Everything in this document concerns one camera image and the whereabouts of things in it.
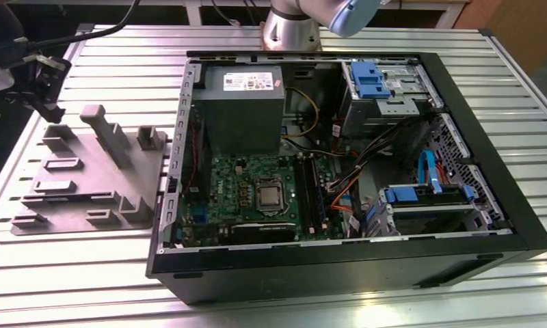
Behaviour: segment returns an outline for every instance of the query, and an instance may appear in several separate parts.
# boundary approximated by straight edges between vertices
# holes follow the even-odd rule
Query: metal workbench
[[[328,51],[440,54],[547,229],[547,100],[496,40],[467,30],[365,29],[348,39],[323,30],[321,43]],[[170,135],[189,49],[257,50],[258,30],[132,26],[74,44],[64,123],[86,131],[78,112],[98,103],[124,131],[153,124]],[[0,325],[547,327],[547,253],[449,288],[188,307],[144,276],[149,230],[10,234],[17,197],[49,152],[45,126],[34,113],[0,175]]]

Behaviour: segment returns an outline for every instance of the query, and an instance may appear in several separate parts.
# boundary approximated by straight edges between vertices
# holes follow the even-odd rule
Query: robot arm
[[[320,46],[317,24],[348,37],[375,16],[380,0],[272,0],[262,29],[268,50],[313,51]]]

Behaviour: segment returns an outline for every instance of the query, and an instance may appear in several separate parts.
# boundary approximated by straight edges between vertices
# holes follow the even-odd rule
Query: blue plastic latch
[[[399,202],[416,202],[417,195],[413,187],[392,187],[395,198]]]
[[[465,199],[471,202],[473,200],[473,198],[476,197],[473,195],[472,187],[471,186],[464,186],[461,189],[464,190]]]
[[[395,193],[393,193],[393,190],[385,189],[385,190],[384,190],[384,197],[387,198],[387,203],[395,202]]]
[[[383,85],[383,73],[376,69],[375,63],[355,61],[349,65],[352,79],[359,89],[360,99],[385,99],[391,91]]]
[[[367,215],[364,216],[364,220],[368,221],[368,220],[371,219],[371,217],[375,215],[375,213],[376,213],[376,208],[375,208],[375,206],[373,206],[373,207],[371,207],[371,209],[368,210]]]

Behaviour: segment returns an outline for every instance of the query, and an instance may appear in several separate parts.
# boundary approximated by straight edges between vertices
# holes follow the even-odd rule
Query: wooden panel
[[[547,0],[473,0],[453,27],[488,28],[528,74],[547,59]]]
[[[472,2],[464,6],[453,28],[481,29],[485,27],[501,2],[503,0],[472,0]]]

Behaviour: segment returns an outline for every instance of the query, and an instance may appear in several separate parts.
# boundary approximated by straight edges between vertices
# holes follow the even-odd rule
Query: red wire
[[[188,185],[185,187],[185,192],[184,194],[188,193],[188,190],[190,189],[190,183],[192,180],[194,179],[194,174],[197,173],[197,147],[196,147],[196,131],[194,131],[194,123],[190,123],[190,132],[192,132],[192,175],[190,175],[190,180],[188,180]]]

